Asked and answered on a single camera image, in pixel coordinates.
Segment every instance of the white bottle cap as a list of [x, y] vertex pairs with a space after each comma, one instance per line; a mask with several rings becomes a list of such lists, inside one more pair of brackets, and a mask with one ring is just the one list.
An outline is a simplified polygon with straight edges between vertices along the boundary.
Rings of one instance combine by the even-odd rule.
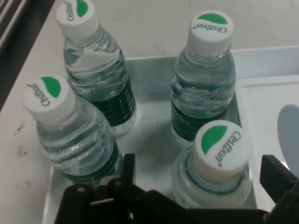
[[203, 125], [197, 132], [192, 154], [200, 175], [212, 182], [225, 182], [247, 165], [249, 141], [238, 125], [215, 120]]
[[191, 21], [188, 47], [203, 57], [219, 56], [231, 44], [234, 24], [223, 12], [209, 10], [197, 14]]
[[67, 81], [46, 75], [34, 79], [23, 92], [23, 104], [32, 116], [45, 124], [63, 121], [75, 109], [75, 94]]
[[67, 0], [56, 11], [57, 22], [66, 38], [80, 41], [92, 36], [100, 26], [90, 0]]

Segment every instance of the green logo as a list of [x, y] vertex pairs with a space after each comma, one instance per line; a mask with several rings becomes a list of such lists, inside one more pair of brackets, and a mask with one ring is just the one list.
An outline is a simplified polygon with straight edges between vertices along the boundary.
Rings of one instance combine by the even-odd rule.
[[207, 20], [213, 23], [218, 23], [218, 24], [227, 24], [227, 20], [218, 14], [215, 13], [207, 13], [207, 14], [203, 14], [200, 17], [198, 17], [198, 19], [202, 19], [202, 20]]
[[88, 10], [88, 5], [83, 0], [77, 0], [77, 14], [79, 17], [82, 17], [85, 15], [85, 13]]
[[201, 139], [201, 148], [206, 155], [209, 149], [224, 136], [227, 126], [214, 126], [208, 129]]
[[53, 77], [48, 77], [48, 76], [42, 77], [41, 79], [45, 83], [45, 86], [46, 86], [49, 94], [52, 97], [57, 98], [61, 91], [61, 86], [60, 86], [59, 81]]

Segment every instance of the water bottle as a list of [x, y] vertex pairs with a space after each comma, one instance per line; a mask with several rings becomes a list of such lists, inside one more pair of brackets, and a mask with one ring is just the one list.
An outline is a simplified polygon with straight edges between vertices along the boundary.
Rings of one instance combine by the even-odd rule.
[[185, 208], [252, 208], [249, 154], [238, 125], [224, 120], [203, 125], [173, 165], [174, 200]]
[[191, 21], [171, 78], [172, 128], [183, 140], [194, 140], [205, 123], [224, 119], [235, 92], [233, 30], [232, 20], [219, 11], [202, 12]]
[[121, 48], [100, 26], [89, 0], [67, 0], [56, 15], [71, 87], [101, 110], [115, 134], [126, 132], [136, 119], [136, 103]]
[[69, 179], [96, 187], [102, 177], [119, 174], [123, 158], [107, 119], [65, 79], [36, 78], [24, 90], [23, 103], [36, 120], [46, 156]]

